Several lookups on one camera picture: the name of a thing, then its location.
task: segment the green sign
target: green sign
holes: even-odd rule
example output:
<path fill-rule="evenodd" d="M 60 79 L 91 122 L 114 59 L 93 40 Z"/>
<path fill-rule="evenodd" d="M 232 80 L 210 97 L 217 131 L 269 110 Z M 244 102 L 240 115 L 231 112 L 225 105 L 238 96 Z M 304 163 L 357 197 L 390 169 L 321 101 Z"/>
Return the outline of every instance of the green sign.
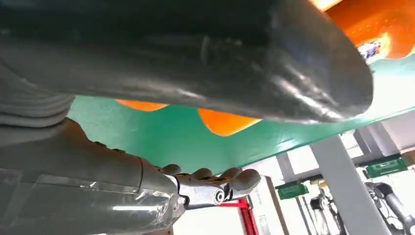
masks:
<path fill-rule="evenodd" d="M 278 195 L 281 200 L 298 197 L 307 193 L 308 188 L 303 184 L 278 189 Z"/>
<path fill-rule="evenodd" d="M 384 163 L 370 165 L 366 169 L 369 178 L 375 178 L 382 175 L 389 175 L 404 170 L 408 170 L 408 167 L 401 158 Z"/>

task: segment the white column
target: white column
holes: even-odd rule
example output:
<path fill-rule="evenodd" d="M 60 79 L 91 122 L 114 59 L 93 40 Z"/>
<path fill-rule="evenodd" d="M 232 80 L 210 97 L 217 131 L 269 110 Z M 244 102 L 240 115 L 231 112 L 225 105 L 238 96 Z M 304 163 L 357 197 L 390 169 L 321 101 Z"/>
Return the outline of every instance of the white column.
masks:
<path fill-rule="evenodd" d="M 340 137 L 310 145 L 350 235 L 390 235 Z"/>

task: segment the white wall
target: white wall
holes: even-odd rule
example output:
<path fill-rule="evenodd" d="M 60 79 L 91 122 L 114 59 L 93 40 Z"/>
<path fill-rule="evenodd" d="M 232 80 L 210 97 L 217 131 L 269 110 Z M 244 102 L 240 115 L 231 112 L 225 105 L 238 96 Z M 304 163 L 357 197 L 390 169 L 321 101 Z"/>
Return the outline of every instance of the white wall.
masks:
<path fill-rule="evenodd" d="M 238 208 L 212 207 L 186 211 L 173 225 L 174 235 L 244 235 Z"/>
<path fill-rule="evenodd" d="M 399 150 L 415 146 L 415 112 L 409 112 L 382 122 Z"/>

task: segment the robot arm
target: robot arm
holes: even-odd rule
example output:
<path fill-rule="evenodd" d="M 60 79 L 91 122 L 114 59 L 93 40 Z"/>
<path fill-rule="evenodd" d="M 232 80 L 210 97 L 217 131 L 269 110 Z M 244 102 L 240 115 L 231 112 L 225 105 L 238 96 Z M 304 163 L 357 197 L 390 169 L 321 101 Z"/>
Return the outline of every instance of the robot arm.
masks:
<path fill-rule="evenodd" d="M 246 196 L 254 170 L 182 174 L 87 139 L 66 119 L 47 128 L 1 127 L 0 233 L 137 234 L 169 228 L 185 210 Z"/>

